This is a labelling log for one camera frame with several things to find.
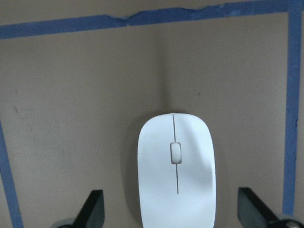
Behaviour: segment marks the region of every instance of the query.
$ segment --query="white computer mouse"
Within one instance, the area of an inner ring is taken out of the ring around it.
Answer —
[[[190,114],[164,114],[142,127],[138,184],[144,228],[212,228],[216,177],[206,124]]]

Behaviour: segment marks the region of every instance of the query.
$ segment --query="wireless mouse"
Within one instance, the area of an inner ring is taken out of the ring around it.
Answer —
[[[190,114],[164,114],[142,127],[138,184],[144,228],[212,228],[215,161],[207,125]]]

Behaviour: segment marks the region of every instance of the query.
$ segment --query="mouse scroll wheel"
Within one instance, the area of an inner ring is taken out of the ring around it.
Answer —
[[[171,149],[171,163],[181,164],[181,144],[179,142],[172,142],[170,144]]]

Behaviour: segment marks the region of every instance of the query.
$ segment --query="blue painter's tape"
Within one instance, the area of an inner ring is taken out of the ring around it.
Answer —
[[[280,13],[287,12],[287,9],[288,0],[254,0],[226,3],[194,10],[183,8],[148,10],[121,18],[99,15],[47,20],[0,26],[0,39],[189,20]]]
[[[290,0],[288,6],[288,70],[283,191],[283,213],[288,215],[293,215],[294,213],[295,200],[297,122],[301,66],[301,24],[302,0]]]
[[[22,218],[19,211],[17,194],[15,190],[13,176],[10,170],[10,163],[6,151],[1,123],[0,123],[0,173],[1,173],[4,192],[7,199],[9,212],[10,212],[9,214],[13,228],[23,228]]]

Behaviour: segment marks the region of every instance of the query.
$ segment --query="tape strip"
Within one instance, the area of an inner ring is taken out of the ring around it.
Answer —
[[[297,122],[301,66],[301,26],[302,0],[290,0],[288,6],[288,69],[283,189],[283,213],[287,215],[293,215],[295,200]]]
[[[226,3],[194,10],[183,8],[148,10],[122,18],[115,18],[109,15],[98,15],[56,19],[0,26],[0,39],[189,20],[279,13],[287,12],[287,9],[288,0],[254,0]]]
[[[0,123],[0,173],[13,228],[23,228],[13,176]]]

